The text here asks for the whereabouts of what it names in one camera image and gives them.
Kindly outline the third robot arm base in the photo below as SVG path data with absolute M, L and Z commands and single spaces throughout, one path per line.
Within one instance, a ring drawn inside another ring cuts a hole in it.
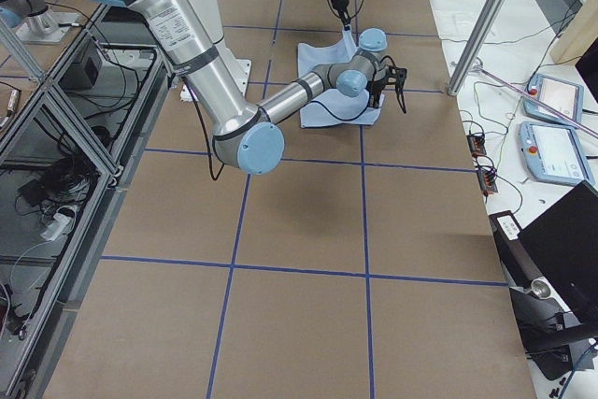
M 57 44 L 79 25 L 77 12 L 53 10 L 46 0 L 1 0 L 1 19 L 24 43 Z

